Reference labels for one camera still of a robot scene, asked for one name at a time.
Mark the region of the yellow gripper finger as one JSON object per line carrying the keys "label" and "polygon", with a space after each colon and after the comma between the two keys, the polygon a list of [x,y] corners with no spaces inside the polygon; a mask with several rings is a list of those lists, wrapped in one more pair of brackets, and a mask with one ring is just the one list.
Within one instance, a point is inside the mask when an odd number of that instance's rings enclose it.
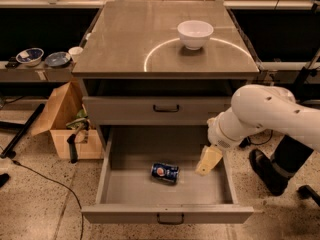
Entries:
{"label": "yellow gripper finger", "polygon": [[223,153],[216,146],[204,146],[195,173],[200,176],[209,174],[223,157]]}

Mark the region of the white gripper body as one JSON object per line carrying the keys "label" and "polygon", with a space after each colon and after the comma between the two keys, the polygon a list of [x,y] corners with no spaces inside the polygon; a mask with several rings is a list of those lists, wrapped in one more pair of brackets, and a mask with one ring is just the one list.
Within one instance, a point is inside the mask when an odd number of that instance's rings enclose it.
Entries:
{"label": "white gripper body", "polygon": [[210,118],[207,121],[208,140],[213,145],[221,150],[229,150],[240,144],[240,141],[234,141],[224,135],[219,126],[219,121],[216,118]]}

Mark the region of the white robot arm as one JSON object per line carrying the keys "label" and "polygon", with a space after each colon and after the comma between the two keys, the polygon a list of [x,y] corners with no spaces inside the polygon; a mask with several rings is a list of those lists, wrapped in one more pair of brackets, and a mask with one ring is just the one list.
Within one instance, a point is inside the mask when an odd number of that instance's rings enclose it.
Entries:
{"label": "white robot arm", "polygon": [[202,149],[195,172],[205,176],[223,153],[243,139],[274,130],[320,151],[320,110],[296,103],[294,95],[277,86],[245,85],[231,98],[231,107],[207,120],[210,146]]}

